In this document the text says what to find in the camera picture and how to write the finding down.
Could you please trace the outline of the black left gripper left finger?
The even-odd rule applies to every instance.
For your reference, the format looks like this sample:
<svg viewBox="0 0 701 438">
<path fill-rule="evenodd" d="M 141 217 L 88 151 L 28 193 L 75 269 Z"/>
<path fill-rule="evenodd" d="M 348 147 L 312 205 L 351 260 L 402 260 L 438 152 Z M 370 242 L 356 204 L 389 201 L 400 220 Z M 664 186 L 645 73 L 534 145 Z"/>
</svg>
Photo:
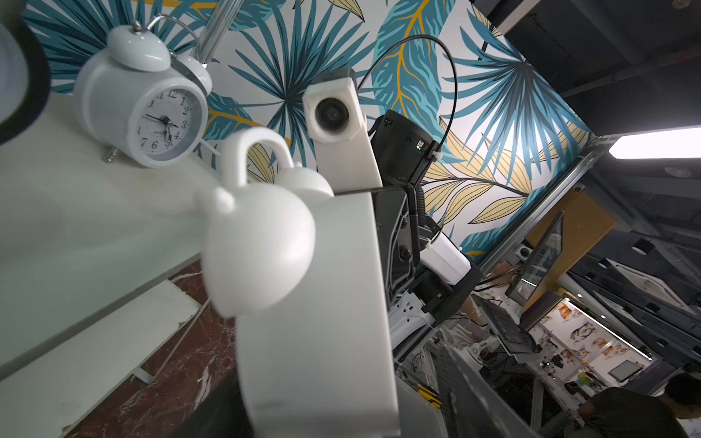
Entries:
<svg viewBox="0 0 701 438">
<path fill-rule="evenodd" d="M 252 424 L 246 414 L 237 372 L 231 372 L 171 437 L 247 438 Z"/>
</svg>

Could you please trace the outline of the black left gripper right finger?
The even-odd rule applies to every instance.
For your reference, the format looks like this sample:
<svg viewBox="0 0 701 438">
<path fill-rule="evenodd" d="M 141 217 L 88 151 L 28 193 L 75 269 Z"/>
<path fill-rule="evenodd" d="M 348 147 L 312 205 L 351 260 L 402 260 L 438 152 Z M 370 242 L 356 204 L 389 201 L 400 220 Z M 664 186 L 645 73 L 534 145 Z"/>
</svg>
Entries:
<svg viewBox="0 0 701 438">
<path fill-rule="evenodd" d="M 537 437 L 479 372 L 450 347 L 434 354 L 442 413 L 450 437 Z"/>
</svg>

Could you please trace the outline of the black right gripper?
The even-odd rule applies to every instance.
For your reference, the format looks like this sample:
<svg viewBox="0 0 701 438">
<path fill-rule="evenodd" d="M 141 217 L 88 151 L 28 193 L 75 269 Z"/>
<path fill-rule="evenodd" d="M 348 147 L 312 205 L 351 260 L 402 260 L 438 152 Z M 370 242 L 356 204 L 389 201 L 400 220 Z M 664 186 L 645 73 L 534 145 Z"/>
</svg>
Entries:
<svg viewBox="0 0 701 438">
<path fill-rule="evenodd" d="M 411 185 L 372 190 L 374 218 L 388 307 L 413 281 L 419 265 L 416 193 Z"/>
</svg>

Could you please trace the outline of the white twin-bell alarm clock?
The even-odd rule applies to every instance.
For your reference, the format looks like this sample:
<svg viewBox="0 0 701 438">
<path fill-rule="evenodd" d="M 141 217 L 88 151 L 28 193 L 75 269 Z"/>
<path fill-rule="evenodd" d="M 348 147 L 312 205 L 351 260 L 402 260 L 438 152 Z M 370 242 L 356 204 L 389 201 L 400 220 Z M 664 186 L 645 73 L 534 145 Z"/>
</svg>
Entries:
<svg viewBox="0 0 701 438">
<path fill-rule="evenodd" d="M 220 150 L 204 284 L 237 328 L 237 375 L 259 437 L 393 437 L 400 409 L 369 193 L 336 195 L 267 128 Z"/>
</svg>

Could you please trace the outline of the black twin-bell alarm clock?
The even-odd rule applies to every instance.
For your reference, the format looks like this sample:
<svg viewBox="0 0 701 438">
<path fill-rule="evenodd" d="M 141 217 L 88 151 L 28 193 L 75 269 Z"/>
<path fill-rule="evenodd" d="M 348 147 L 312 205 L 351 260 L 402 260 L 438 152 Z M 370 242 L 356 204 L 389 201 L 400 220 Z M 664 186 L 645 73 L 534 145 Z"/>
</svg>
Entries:
<svg viewBox="0 0 701 438">
<path fill-rule="evenodd" d="M 50 93 L 49 61 L 22 14 L 25 1 L 1 3 L 1 142 L 27 130 Z"/>
</svg>

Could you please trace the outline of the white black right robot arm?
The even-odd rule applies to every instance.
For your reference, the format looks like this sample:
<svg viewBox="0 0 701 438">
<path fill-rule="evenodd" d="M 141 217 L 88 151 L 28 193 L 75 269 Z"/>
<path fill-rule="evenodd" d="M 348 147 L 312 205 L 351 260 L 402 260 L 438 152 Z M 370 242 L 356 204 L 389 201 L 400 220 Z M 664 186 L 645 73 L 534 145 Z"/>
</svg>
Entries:
<svg viewBox="0 0 701 438">
<path fill-rule="evenodd" d="M 482 274 L 426 211 L 422 182 L 437 162 L 438 142 L 395 111 L 378 118 L 368 134 L 383 184 L 371 197 L 397 349 L 418 330 L 452 318 Z"/>
</svg>

